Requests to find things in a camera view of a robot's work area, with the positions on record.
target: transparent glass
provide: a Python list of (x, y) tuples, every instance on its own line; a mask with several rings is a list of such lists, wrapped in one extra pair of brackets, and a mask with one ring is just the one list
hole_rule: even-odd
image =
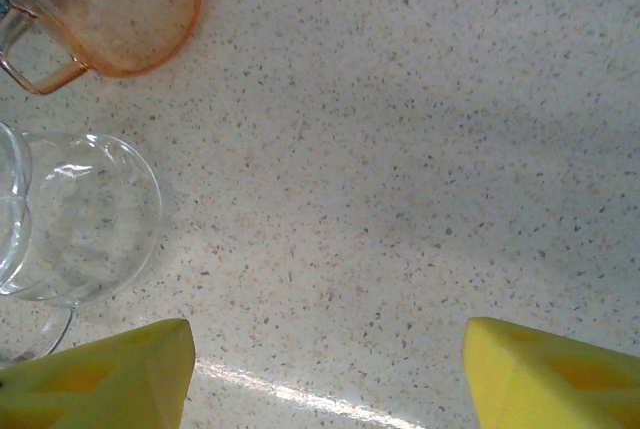
[(0, 365), (51, 352), (79, 304), (135, 277), (160, 217), (156, 179), (125, 142), (21, 134), (0, 123), (0, 298), (50, 308), (29, 348), (0, 345)]
[[(10, 0), (0, 21), (0, 64), (25, 89), (48, 94), (93, 69), (105, 76), (147, 72), (172, 57), (189, 37), (201, 0)], [(39, 83), (27, 80), (8, 53), (37, 21), (72, 60)]]

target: speckled countertop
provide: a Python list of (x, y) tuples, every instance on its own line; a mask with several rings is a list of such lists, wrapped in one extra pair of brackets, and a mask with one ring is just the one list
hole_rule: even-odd
[(66, 344), (189, 318), (185, 428), (474, 427), (471, 316), (639, 355), (638, 54), (640, 0), (205, 0), (148, 76), (1, 77), (3, 120), (119, 135), (165, 199)]

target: glass mug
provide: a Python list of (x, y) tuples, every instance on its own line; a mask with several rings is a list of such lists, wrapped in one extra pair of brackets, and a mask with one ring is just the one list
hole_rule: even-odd
[[(9, 0), (0, 20), (0, 65), (23, 88), (49, 94), (93, 69), (109, 77), (145, 73), (188, 39), (201, 0)], [(11, 46), (34, 21), (72, 59), (38, 83), (9, 61)]]
[[(135, 277), (155, 246), (161, 209), (151, 169), (123, 141), (0, 123), (0, 367), (52, 352), (78, 305)], [(16, 298), (29, 301), (31, 316), (7, 330)], [(34, 327), (35, 308), (43, 328)]]

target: white countertop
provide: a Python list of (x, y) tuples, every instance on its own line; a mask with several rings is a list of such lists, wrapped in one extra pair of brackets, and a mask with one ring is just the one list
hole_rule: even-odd
[(472, 316), (640, 355), (638, 54), (640, 0), (204, 0), (148, 76), (0, 75), (5, 122), (118, 135), (165, 199), (65, 345), (187, 317), (185, 428), (474, 427)]

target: mug handle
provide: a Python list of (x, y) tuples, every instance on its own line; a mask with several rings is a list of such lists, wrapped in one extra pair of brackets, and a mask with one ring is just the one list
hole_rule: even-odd
[(9, 50), (20, 39), (22, 34), (33, 25), (33, 19), (33, 16), (13, 7), (9, 9), (9, 12), (4, 17), (0, 18), (0, 66), (23, 89), (32, 94), (44, 96), (77, 79), (87, 72), (88, 68), (72, 57), (71, 61), (40, 82), (34, 84), (24, 77), (9, 61)]
[(67, 333), (75, 315), (75, 307), (52, 307), (47, 323), (26, 351), (18, 356), (0, 351), (0, 369), (51, 354)]

